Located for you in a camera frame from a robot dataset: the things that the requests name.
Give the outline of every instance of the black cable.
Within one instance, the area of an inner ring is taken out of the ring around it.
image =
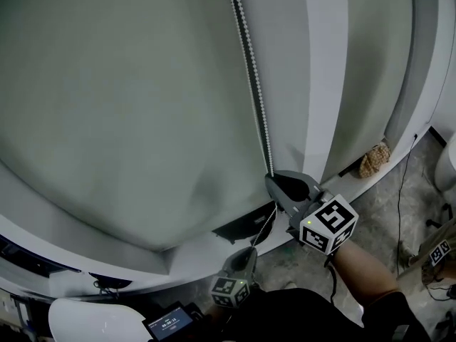
[[[407,173],[407,166],[408,166],[408,160],[410,159],[410,154],[412,153],[413,145],[415,144],[416,139],[418,136],[415,134],[413,138],[412,145],[410,146],[410,151],[408,152],[407,156],[407,161],[405,162],[405,171],[404,175],[402,176],[402,182],[400,184],[399,188],[399,198],[398,198],[398,214],[399,214],[399,237],[398,237],[398,246],[396,247],[396,270],[398,271],[398,276],[399,276],[399,243],[400,243],[400,193],[402,192],[402,187],[404,186],[404,179],[405,179],[405,174]]]
[[[334,296],[336,295],[336,290],[337,290],[337,276],[336,272],[334,271],[334,268],[331,265],[326,266],[331,273],[331,276],[333,277],[333,293],[331,294],[331,304],[334,306]]]
[[[336,254],[336,252],[338,250],[339,250],[339,248],[337,248],[332,254],[330,254],[326,258],[325,263],[323,264],[323,267],[328,268],[329,272],[331,273],[331,276],[333,277],[333,293],[331,294],[331,304],[333,304],[333,306],[334,306],[334,296],[336,295],[336,291],[337,291],[337,276],[336,276],[336,272],[334,271],[334,268],[329,263],[333,261],[334,255]]]
[[[431,298],[433,298],[435,301],[449,301],[449,300],[452,300],[451,298],[447,298],[447,299],[437,299],[437,298],[435,298],[435,297],[430,293],[430,290],[429,290],[429,288],[428,288],[428,285],[425,285],[425,286],[426,286],[427,292],[429,293],[429,296],[430,296]]]

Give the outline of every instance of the black sleeve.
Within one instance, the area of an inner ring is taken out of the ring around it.
[[[426,330],[400,292],[385,295],[366,308],[363,323],[374,341],[430,342]]]
[[[224,328],[222,341],[367,341],[363,336],[360,326],[322,296],[288,289],[250,295]]]

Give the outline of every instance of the white wall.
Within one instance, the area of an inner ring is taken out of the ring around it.
[[[348,26],[341,109],[323,179],[384,136],[407,66],[412,0],[348,0]]]
[[[0,0],[0,24],[0,158],[59,207],[163,250],[269,201],[229,0]]]
[[[394,150],[418,104],[428,76],[437,33],[439,0],[413,0],[413,37],[407,72],[398,102],[385,131]]]
[[[453,37],[450,67],[431,124],[448,141],[456,133],[456,37]]]
[[[348,0],[306,0],[311,91],[302,172],[321,181],[342,99],[348,45]]]
[[[410,148],[414,134],[420,133],[423,128],[428,126],[429,123],[431,123],[431,118],[432,125],[435,123],[437,127],[439,123],[445,123],[445,120],[439,119],[442,116],[436,115],[436,113],[432,116],[432,113],[439,101],[442,88],[443,90],[447,90],[447,93],[451,91],[450,88],[445,89],[444,84],[446,86],[451,82],[448,66],[450,64],[450,58],[452,57],[453,39],[455,35],[455,16],[455,0],[438,0],[437,33],[435,34],[435,46],[434,51],[432,52],[432,59],[429,71],[427,72],[425,85],[423,86],[420,99],[413,111],[412,117],[393,151],[393,156],[395,155],[395,152],[401,153],[407,147]],[[440,110],[440,112],[444,111],[445,106],[442,106]],[[446,133],[447,134],[443,131],[443,135],[448,136],[450,130]]]

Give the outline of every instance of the handheld device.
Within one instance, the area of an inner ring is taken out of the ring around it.
[[[145,319],[142,324],[154,341],[173,342],[191,334],[196,322],[192,313],[177,302],[166,308],[159,318]]]
[[[334,197],[312,177],[275,171],[265,183],[278,209],[290,217],[287,232],[300,244],[329,255],[352,235],[358,214],[342,195]],[[209,290],[217,305],[238,308],[250,295],[256,257],[256,249],[247,247],[225,261]]]

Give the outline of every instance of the person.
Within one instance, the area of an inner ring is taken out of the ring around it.
[[[415,277],[421,273],[421,282],[426,287],[443,281],[453,284],[456,280],[456,219],[451,219],[430,235],[421,245],[418,254],[414,254],[404,243],[400,243],[399,262],[405,271],[399,276],[399,281],[406,277]],[[443,241],[447,242],[450,251],[432,264],[431,253]]]
[[[258,289],[228,321],[222,308],[212,307],[214,322],[223,325],[220,341],[430,341],[394,276],[375,257],[348,239],[331,263],[364,308],[364,328],[313,291]]]

